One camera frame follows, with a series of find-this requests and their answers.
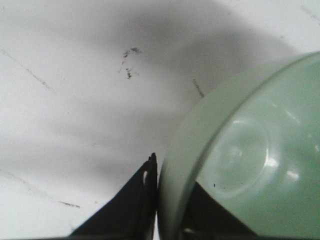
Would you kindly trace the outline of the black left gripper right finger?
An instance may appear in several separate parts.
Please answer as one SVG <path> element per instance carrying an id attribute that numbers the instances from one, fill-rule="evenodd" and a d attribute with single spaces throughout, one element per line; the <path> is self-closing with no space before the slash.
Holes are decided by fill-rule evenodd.
<path id="1" fill-rule="evenodd" d="M 195 183 L 181 223 L 182 237 L 251 237 L 253 231 Z"/>

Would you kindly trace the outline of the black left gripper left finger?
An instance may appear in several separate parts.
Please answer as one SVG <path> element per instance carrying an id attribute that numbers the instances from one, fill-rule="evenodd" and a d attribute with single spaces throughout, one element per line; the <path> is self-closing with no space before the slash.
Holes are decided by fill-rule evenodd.
<path id="1" fill-rule="evenodd" d="M 152 153 L 120 191 L 70 235 L 152 237 L 157 206 L 157 157 Z"/>

